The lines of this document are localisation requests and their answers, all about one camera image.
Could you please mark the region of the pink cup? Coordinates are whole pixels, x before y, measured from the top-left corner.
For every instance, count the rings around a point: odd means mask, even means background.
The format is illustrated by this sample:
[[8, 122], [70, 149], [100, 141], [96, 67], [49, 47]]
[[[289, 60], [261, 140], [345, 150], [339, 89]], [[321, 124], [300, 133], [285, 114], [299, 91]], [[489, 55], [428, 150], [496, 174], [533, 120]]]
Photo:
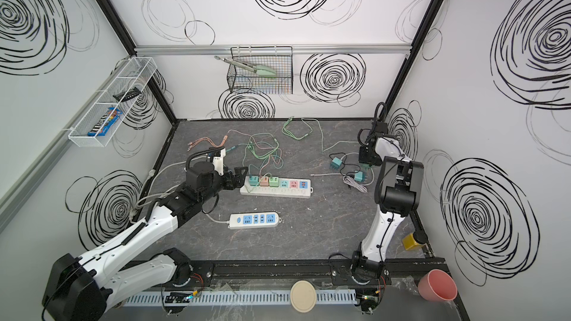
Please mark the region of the pink cup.
[[431, 302], [454, 301], [458, 289], [452, 277], [443, 270], [434, 269], [423, 276], [418, 285], [420, 296]]

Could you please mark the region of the clear wall shelf basket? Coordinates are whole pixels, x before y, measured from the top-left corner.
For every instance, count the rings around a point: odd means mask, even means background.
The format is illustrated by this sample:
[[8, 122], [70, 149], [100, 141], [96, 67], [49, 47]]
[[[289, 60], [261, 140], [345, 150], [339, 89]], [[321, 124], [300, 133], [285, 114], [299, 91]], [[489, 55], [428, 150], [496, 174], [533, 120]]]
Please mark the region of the clear wall shelf basket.
[[[132, 56], [120, 62], [118, 67], [110, 74], [103, 88], [96, 93], [96, 99], [87, 109], [80, 120], [75, 123], [68, 133], [68, 139], [80, 148], [103, 148], [114, 137], [118, 128], [124, 123], [127, 115], [133, 110], [135, 103], [145, 90], [157, 66], [151, 57]], [[141, 95], [124, 103], [118, 103], [113, 95], [137, 87]], [[88, 132], [103, 116], [107, 108], [118, 108], [123, 112], [121, 118], [111, 127], [103, 137], [88, 137]]]

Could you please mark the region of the light green plug adapter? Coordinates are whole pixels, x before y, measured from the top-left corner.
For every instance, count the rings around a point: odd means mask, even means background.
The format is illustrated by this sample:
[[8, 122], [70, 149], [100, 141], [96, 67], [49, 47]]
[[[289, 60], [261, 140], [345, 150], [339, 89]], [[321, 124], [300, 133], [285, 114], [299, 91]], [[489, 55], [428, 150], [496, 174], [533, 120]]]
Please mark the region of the light green plug adapter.
[[278, 177], [271, 177], [269, 183], [270, 183], [270, 187], [279, 187], [280, 186], [280, 179]]

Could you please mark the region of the green tongs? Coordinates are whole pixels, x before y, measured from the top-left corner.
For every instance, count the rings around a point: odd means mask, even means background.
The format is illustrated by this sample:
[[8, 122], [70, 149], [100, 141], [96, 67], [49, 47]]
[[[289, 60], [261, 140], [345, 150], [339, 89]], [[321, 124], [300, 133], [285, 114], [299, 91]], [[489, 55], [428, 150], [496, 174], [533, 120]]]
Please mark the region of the green tongs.
[[274, 69], [269, 68], [268, 66], [253, 65], [250, 63], [240, 62], [240, 61], [236, 61], [235, 59], [225, 58], [225, 57], [221, 57], [221, 56], [215, 56], [214, 58], [216, 60], [223, 61], [229, 65], [233, 65], [237, 68], [242, 68], [243, 70], [254, 73], [260, 77], [276, 77], [277, 76], [277, 72]]

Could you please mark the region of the long colourful power strip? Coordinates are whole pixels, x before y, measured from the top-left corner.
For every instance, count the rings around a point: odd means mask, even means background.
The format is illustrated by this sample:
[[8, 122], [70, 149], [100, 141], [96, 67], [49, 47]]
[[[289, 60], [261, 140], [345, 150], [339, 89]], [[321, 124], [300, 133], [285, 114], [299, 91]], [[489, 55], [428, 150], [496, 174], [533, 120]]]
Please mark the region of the long colourful power strip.
[[270, 176], [249, 176], [240, 188], [243, 196], [309, 199], [312, 193], [313, 187], [309, 179]]

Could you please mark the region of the beige round lid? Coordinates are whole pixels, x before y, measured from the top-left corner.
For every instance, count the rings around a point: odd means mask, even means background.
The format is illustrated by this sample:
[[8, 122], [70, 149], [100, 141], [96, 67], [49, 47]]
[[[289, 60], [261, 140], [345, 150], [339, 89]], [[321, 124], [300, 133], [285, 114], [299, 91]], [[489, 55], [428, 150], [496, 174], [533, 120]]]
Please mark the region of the beige round lid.
[[309, 313], [317, 304], [315, 287], [306, 280], [296, 282], [290, 291], [291, 306], [300, 313]]

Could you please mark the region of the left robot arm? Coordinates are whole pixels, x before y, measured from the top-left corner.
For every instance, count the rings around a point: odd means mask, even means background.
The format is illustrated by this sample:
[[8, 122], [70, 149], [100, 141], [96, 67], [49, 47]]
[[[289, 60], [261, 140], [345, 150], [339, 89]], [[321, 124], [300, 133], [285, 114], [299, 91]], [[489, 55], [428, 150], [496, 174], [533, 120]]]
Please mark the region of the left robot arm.
[[134, 267], [142, 251], [202, 212], [223, 190], [245, 184], [246, 166], [216, 169], [207, 161], [187, 168], [186, 181], [150, 209], [136, 224], [79, 257], [65, 254], [52, 266], [42, 299], [43, 314], [54, 320], [99, 320], [107, 311], [155, 285], [190, 279], [190, 260], [171, 248]]

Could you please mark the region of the short blue power strip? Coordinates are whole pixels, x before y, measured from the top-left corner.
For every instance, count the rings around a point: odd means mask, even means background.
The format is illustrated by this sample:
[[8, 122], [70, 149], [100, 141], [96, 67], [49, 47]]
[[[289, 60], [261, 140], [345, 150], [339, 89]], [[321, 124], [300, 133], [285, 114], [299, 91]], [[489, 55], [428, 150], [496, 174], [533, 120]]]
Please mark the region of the short blue power strip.
[[232, 230], [276, 227], [282, 219], [275, 211], [235, 213], [230, 216], [228, 228]]

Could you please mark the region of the black remote control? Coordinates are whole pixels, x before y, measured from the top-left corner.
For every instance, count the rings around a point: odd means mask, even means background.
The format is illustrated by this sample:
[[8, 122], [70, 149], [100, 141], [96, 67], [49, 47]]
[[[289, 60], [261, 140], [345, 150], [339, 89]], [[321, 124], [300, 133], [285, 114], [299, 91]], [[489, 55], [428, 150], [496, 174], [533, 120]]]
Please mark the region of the black remote control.
[[118, 103], [124, 103], [137, 98], [139, 95], [141, 95], [141, 90], [137, 87], [134, 87], [127, 91], [113, 95], [113, 98], [116, 99]]

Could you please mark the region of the yellow block with black cap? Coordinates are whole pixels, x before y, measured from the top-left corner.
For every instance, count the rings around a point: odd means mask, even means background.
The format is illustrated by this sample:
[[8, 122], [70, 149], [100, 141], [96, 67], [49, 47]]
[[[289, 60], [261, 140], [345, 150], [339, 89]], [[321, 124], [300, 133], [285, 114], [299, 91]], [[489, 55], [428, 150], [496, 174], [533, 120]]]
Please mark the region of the yellow block with black cap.
[[414, 251], [423, 248], [428, 243], [428, 235], [421, 230], [408, 234], [401, 241], [406, 251]]

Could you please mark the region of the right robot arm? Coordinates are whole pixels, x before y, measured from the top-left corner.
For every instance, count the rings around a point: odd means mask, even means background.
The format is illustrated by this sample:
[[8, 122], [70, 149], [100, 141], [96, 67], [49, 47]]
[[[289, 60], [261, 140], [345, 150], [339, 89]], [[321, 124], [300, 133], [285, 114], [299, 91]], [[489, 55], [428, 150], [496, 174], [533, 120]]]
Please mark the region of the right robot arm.
[[352, 277], [361, 285], [381, 279], [387, 250], [398, 226], [416, 211], [422, 191], [424, 165], [408, 157], [388, 124], [376, 119], [364, 140], [358, 140], [358, 161], [380, 168], [374, 181], [377, 205], [373, 224], [352, 255]]

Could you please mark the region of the blue candy packet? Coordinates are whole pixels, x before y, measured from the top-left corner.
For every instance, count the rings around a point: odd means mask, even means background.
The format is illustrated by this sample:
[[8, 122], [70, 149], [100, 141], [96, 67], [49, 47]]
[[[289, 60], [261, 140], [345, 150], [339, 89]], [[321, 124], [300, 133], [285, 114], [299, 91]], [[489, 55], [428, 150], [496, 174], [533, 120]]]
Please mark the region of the blue candy packet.
[[107, 132], [111, 127], [121, 118], [123, 112], [118, 108], [109, 107], [103, 114], [103, 116], [98, 120], [98, 122], [93, 126], [93, 128], [88, 132], [88, 137], [103, 137], [107, 135]]

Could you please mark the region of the pink plug adapter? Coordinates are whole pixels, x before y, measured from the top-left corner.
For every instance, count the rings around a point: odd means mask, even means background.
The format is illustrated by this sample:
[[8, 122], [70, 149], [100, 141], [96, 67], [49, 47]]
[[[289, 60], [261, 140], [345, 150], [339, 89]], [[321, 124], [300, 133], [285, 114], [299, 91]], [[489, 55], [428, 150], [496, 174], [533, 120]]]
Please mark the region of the pink plug adapter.
[[270, 186], [270, 178], [268, 176], [262, 176], [259, 179], [259, 186], [260, 187], [269, 187]]

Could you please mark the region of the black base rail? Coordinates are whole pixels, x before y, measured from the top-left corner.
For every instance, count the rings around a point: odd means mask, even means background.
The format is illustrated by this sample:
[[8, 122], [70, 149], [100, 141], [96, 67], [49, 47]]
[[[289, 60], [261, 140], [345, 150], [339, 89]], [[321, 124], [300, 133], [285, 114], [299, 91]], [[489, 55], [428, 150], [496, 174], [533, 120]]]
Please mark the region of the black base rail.
[[194, 272], [206, 286], [222, 280], [299, 280], [307, 279], [332, 285], [358, 285], [362, 282], [391, 283], [395, 278], [420, 279], [429, 271], [449, 272], [443, 258], [387, 259], [382, 265], [352, 262], [350, 259], [286, 260], [204, 260], [192, 261]]

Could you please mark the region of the teal plug adapter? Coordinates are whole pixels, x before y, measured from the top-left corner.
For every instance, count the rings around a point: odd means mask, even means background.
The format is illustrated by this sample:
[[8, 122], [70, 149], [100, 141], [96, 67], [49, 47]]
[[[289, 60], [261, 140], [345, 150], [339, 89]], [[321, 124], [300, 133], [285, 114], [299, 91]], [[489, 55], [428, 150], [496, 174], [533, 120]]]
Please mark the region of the teal plug adapter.
[[248, 178], [248, 183], [251, 187], [258, 187], [260, 185], [260, 178], [255, 175], [251, 175]]
[[343, 166], [343, 160], [337, 157], [334, 157], [330, 162], [330, 167], [334, 170], [340, 170]]

